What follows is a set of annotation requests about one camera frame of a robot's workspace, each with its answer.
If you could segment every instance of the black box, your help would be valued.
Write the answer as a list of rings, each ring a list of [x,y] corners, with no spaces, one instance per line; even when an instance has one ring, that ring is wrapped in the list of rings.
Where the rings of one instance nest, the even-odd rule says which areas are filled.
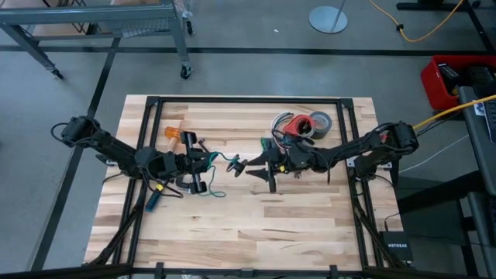
[[[399,260],[413,261],[412,249],[405,232],[381,232],[382,239],[387,248],[398,257]]]

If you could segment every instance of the gray floor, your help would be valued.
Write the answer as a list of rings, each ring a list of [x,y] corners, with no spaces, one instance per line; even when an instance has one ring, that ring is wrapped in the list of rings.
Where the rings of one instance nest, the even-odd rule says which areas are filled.
[[[394,24],[386,16],[363,0],[347,2],[345,12],[350,24],[342,33],[330,36],[316,32],[308,24],[308,12],[317,5],[337,5],[338,2],[194,1],[197,34],[188,38],[188,45],[483,49],[466,14],[456,14],[425,42],[409,44],[395,32]],[[444,12],[398,12],[394,8],[396,2],[377,0],[401,19],[410,37],[428,32],[446,16]],[[491,7],[491,3],[487,0],[483,7]],[[477,13],[494,39],[494,11],[481,9]],[[0,33],[0,44],[13,42]],[[109,41],[52,41],[42,44],[108,46]],[[133,47],[170,44],[171,41],[163,37],[122,41],[123,46]],[[66,81],[51,78],[27,53],[0,53],[0,177],[4,181],[0,195],[0,273],[25,270],[30,262],[70,156],[70,150],[54,141],[48,131],[57,122],[84,114],[105,61],[103,53],[49,53],[49,56],[63,71]],[[192,54],[191,61],[195,72],[188,81],[183,81],[179,78],[176,55],[119,53],[97,119],[105,129],[114,133],[128,94],[367,96],[374,99],[380,122],[402,120],[417,123],[431,115],[419,76],[429,57]],[[466,134],[461,122],[440,126],[420,139],[421,148],[401,161],[402,168],[424,160]],[[405,173],[405,176],[447,181],[476,167],[470,141],[464,140],[428,164]],[[94,153],[85,151],[46,262],[47,268],[77,266],[83,260],[104,175],[105,168],[94,158]],[[445,214],[446,210],[449,212],[450,209],[434,208],[421,212],[421,215],[405,216],[405,226],[418,218],[438,222],[436,216]],[[449,236],[454,226],[445,220],[442,226],[417,228],[420,231],[417,233]],[[434,243],[427,239],[414,239],[412,242],[418,268],[464,272],[457,245]]]

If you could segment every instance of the orange object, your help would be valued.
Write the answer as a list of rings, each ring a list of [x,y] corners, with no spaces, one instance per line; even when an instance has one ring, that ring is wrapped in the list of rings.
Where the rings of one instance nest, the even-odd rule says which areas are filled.
[[[173,128],[173,127],[167,127],[165,128],[165,136],[168,139],[176,138],[179,139],[179,134],[181,131],[178,128]]]
[[[181,130],[174,127],[166,127],[164,135],[169,139],[169,145],[167,146],[167,151],[174,151],[176,149],[177,141],[179,140],[179,136],[181,134]]]

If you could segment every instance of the yellow cable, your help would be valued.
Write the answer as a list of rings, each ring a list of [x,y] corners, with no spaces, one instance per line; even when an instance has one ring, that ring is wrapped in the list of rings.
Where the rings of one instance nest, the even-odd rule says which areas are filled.
[[[454,108],[450,108],[450,109],[448,109],[448,110],[446,110],[444,112],[441,112],[439,114],[436,114],[433,117],[420,122],[419,124],[413,126],[413,129],[418,129],[418,128],[424,126],[425,124],[431,122],[432,120],[438,119],[439,117],[441,117],[443,115],[447,115],[450,112],[454,112],[454,111],[457,111],[459,109],[465,109],[466,107],[469,107],[471,105],[475,105],[475,104],[478,104],[478,103],[481,103],[481,102],[487,102],[487,101],[494,100],[494,99],[496,99],[496,95],[492,95],[492,96],[489,96],[489,97],[486,97],[486,98],[482,98],[482,99],[479,99],[479,100],[468,102],[468,103],[463,104],[463,105],[458,105],[458,106],[456,106]]]
[[[384,11],[383,9],[381,9],[381,7],[379,7],[378,5],[376,5],[374,2],[372,2],[372,0],[369,0],[369,2],[376,8],[378,9],[379,11],[381,11],[382,13],[384,13],[386,16],[388,16],[393,22],[394,24],[396,24],[396,26],[399,26],[400,23],[391,15],[389,14],[388,12]],[[405,40],[407,40],[408,42],[410,43],[416,43],[416,42],[420,42],[421,40],[431,36],[435,31],[437,31],[439,28],[441,28],[441,26],[444,25],[444,23],[446,23],[448,21],[448,19],[451,18],[451,16],[457,11],[457,9],[462,5],[463,3],[463,0],[460,0],[458,2],[458,5],[455,6],[455,8],[453,9],[453,11],[451,11],[449,13],[449,15],[440,23],[438,24],[438,26],[436,26],[431,32],[425,34],[424,36],[421,36],[420,38],[418,39],[409,39],[406,35],[405,35],[405,32],[403,32],[403,28],[400,29],[400,34],[403,36],[403,38],[405,38]]]

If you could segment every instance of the metal pole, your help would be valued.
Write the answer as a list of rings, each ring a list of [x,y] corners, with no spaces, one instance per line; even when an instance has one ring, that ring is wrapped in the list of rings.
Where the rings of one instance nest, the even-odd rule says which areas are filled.
[[[29,55],[38,61],[45,69],[49,70],[59,78],[64,78],[55,67],[55,64],[48,58],[48,56],[40,49],[37,43],[33,42],[20,26],[10,26],[0,23],[0,29],[15,40],[20,47],[22,47]]]
[[[341,2],[341,6],[339,7],[339,11],[338,11],[338,16],[336,17],[336,19],[334,19],[334,23],[332,24],[331,31],[334,31],[334,29],[336,28],[336,24],[338,23],[339,16],[341,16],[341,12],[343,11],[344,3],[346,3],[346,0],[343,0]]]

